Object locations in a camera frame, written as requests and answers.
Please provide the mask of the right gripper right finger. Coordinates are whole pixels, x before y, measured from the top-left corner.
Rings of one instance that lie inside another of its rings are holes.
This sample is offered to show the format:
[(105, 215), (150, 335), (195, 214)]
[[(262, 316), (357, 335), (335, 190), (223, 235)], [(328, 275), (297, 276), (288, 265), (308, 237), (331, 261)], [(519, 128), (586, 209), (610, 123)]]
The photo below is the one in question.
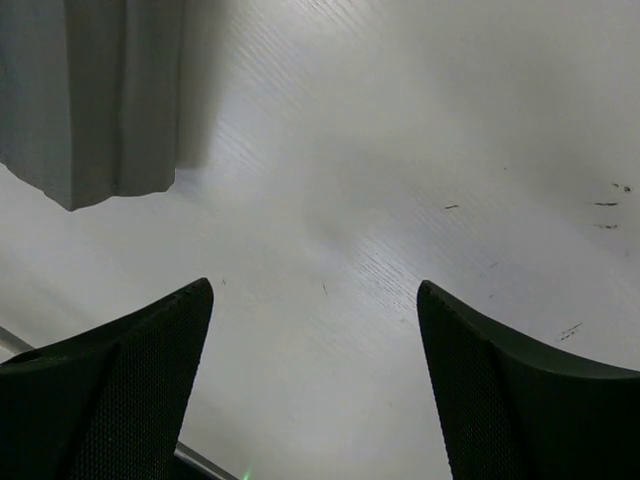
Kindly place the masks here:
[(430, 281), (417, 313), (453, 478), (638, 478), (638, 371), (542, 343)]

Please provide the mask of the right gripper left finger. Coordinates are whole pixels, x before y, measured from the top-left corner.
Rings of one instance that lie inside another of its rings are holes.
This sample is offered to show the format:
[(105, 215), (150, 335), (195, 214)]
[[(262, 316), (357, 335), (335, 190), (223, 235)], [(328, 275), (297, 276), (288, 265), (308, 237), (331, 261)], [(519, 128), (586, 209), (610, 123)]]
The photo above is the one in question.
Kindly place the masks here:
[(175, 450), (213, 304), (201, 278), (2, 362), (2, 478), (207, 478)]

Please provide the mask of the grey pleated skirt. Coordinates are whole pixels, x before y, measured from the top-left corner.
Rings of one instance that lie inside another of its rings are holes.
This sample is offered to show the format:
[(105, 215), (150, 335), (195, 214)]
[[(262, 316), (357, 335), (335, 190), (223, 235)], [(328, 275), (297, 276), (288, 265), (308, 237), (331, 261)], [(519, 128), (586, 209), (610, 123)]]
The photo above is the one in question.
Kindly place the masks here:
[(1, 162), (74, 211), (166, 191), (177, 165), (181, 1), (5, 1)]

